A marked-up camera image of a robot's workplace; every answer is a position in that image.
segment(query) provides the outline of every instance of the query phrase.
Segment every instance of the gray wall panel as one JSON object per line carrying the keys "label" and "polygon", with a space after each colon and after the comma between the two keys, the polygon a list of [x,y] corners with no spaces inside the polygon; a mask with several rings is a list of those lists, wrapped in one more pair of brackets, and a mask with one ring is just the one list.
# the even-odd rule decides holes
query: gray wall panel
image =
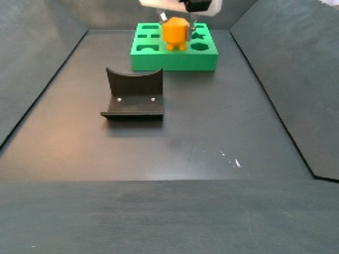
{"label": "gray wall panel", "polygon": [[[257,0],[225,0],[217,18],[202,18],[213,29],[230,29]],[[91,29],[134,29],[138,22],[158,21],[155,10],[139,0],[62,0]]]}
{"label": "gray wall panel", "polygon": [[338,254],[338,195],[314,181],[2,183],[2,253]]}
{"label": "gray wall panel", "polygon": [[259,0],[233,34],[314,174],[339,179],[339,12]]}
{"label": "gray wall panel", "polygon": [[2,146],[81,41],[86,26],[58,1],[0,3]]}

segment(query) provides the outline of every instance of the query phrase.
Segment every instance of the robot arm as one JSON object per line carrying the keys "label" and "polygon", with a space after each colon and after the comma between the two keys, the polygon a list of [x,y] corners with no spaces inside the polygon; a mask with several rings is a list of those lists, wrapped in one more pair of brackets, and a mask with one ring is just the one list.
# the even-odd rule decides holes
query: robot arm
{"label": "robot arm", "polygon": [[141,4],[162,10],[195,13],[214,17],[222,10],[223,0],[139,0]]}
{"label": "robot arm", "polygon": [[139,0],[146,7],[157,8],[161,23],[167,22],[165,10],[190,13],[191,20],[187,27],[187,41],[195,31],[199,16],[214,17],[222,10],[223,0]]}

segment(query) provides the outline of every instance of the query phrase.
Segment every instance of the black holder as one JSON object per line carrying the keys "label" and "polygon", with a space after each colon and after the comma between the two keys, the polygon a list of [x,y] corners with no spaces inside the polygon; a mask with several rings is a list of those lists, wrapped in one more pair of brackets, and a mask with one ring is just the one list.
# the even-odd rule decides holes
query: black holder
{"label": "black holder", "polygon": [[106,69],[111,88],[107,119],[163,117],[163,69],[146,75],[125,75]]}

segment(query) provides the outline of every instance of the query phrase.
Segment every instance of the dark gray floor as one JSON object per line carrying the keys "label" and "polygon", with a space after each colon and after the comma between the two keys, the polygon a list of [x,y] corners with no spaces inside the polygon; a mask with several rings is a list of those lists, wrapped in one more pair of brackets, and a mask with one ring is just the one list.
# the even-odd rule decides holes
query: dark gray floor
{"label": "dark gray floor", "polygon": [[338,254],[318,181],[3,183],[2,253]]}
{"label": "dark gray floor", "polygon": [[107,122],[105,69],[131,73],[133,36],[87,34],[0,152],[0,180],[310,180],[226,31],[214,31],[215,72],[165,73],[163,122]]}

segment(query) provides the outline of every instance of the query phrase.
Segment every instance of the gray table surface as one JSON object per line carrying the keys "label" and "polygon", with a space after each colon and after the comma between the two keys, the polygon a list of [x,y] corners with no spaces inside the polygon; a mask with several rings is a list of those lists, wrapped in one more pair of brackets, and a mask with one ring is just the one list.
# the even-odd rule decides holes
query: gray table surface
{"label": "gray table surface", "polygon": [[227,31],[213,71],[165,73],[163,121],[109,122],[106,67],[131,73],[133,31],[91,31],[2,150],[0,180],[310,180]]}

